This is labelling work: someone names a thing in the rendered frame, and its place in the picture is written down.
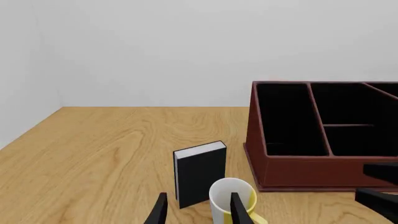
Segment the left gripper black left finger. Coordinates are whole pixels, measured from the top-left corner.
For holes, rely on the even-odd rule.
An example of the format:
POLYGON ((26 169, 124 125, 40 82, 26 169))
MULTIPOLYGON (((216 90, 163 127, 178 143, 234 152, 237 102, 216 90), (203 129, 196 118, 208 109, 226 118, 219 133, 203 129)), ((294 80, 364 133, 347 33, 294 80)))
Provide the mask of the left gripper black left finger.
POLYGON ((167 193, 161 192, 144 224, 165 224, 167 218, 167 193))

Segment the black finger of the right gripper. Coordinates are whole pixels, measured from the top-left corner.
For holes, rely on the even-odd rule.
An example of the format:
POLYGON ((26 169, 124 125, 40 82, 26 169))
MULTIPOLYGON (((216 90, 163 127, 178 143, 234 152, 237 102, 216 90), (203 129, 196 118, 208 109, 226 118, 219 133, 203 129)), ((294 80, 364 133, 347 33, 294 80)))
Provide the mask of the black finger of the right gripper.
POLYGON ((355 201, 374 210, 392 223, 398 223, 398 195, 357 188, 355 201))
POLYGON ((364 164, 363 173, 368 177, 398 185, 398 162, 364 164))

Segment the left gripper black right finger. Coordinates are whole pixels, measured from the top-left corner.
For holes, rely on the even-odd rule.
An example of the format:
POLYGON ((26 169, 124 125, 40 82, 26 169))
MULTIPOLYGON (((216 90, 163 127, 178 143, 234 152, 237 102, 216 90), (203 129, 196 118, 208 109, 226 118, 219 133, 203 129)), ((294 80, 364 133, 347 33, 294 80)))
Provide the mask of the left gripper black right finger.
POLYGON ((230 209, 233 224, 254 224, 237 192, 231 193, 230 209))

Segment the yellow and white mug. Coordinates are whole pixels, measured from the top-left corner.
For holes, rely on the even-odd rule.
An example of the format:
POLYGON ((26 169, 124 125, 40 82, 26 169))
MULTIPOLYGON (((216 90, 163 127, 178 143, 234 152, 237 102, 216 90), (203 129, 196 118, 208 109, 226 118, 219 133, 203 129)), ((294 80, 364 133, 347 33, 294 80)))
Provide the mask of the yellow and white mug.
POLYGON ((232 177, 217 180, 209 189, 213 224, 233 223, 230 209, 233 192, 239 195, 246 212, 254 223, 268 224, 265 218, 254 212, 257 204, 257 193, 254 188, 244 180, 232 177))

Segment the red-brown desk caddy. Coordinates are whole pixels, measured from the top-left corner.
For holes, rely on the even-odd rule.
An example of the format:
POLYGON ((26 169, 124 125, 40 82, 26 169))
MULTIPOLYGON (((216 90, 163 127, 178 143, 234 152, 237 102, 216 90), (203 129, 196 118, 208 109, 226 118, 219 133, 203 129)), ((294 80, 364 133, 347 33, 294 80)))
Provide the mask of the red-brown desk caddy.
POLYGON ((398 82, 253 82, 244 150, 261 192, 398 191, 363 174, 398 162, 398 82))

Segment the black book with white pages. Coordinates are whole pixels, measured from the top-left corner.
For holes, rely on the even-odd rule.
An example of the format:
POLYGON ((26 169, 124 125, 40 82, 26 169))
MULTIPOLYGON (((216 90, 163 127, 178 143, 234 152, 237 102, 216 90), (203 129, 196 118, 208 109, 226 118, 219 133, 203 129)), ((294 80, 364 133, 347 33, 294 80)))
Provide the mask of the black book with white pages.
POLYGON ((223 141, 215 141, 173 152, 175 195, 179 208, 209 200, 209 189, 226 172, 223 141))

